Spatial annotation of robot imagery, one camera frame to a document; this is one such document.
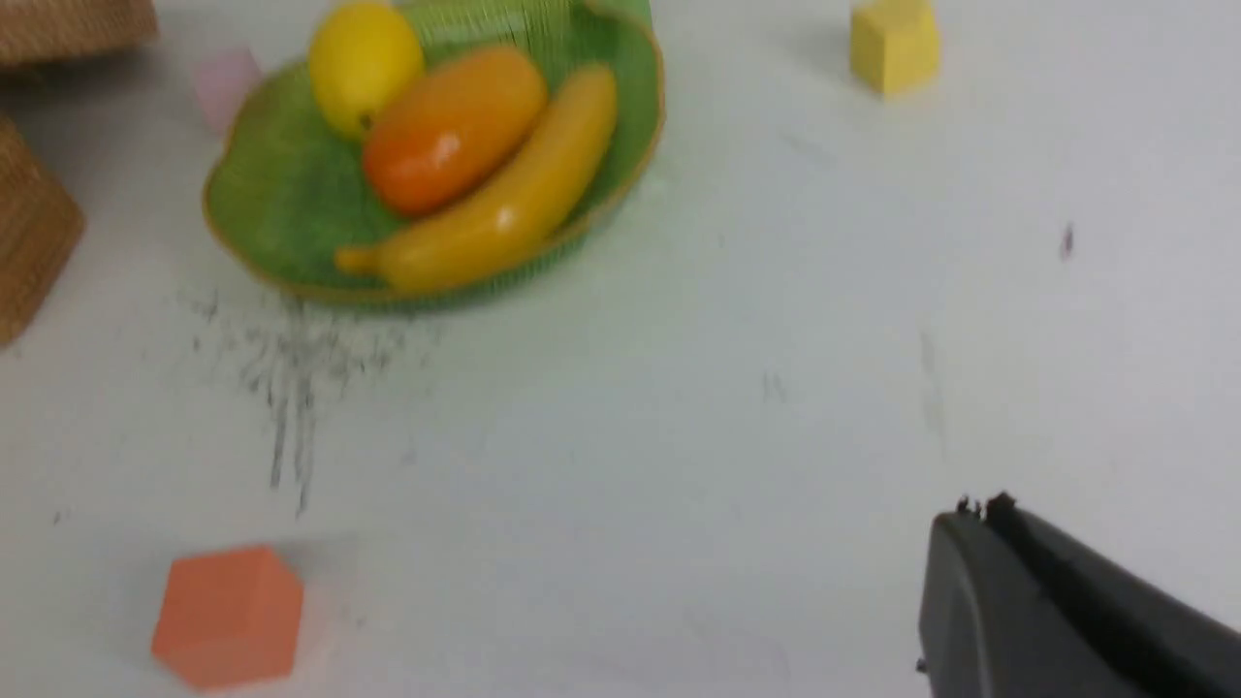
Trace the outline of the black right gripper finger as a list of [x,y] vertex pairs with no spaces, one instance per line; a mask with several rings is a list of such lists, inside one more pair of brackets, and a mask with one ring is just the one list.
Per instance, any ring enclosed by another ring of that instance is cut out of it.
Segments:
[[916,668],[934,697],[1236,697],[1240,636],[1006,493],[934,515]]

